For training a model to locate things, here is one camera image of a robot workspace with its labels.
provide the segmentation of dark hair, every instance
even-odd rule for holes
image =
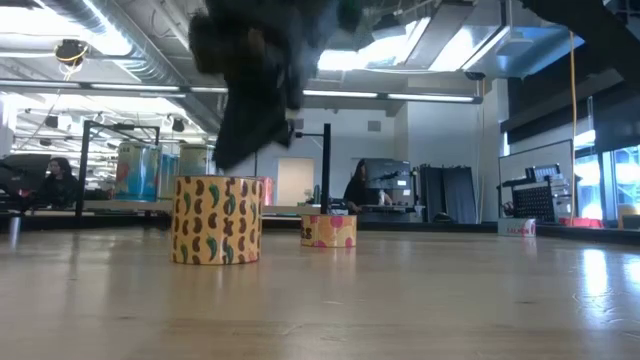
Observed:
[[[49,163],[52,163],[54,161],[58,163],[60,170],[62,170],[63,176],[73,176],[73,174],[71,173],[71,165],[69,164],[69,160],[65,158],[51,158],[51,160],[49,160]]]
[[[356,172],[353,173],[353,178],[362,181],[362,168],[365,166],[364,159],[360,159],[358,161],[358,165],[356,165]]]

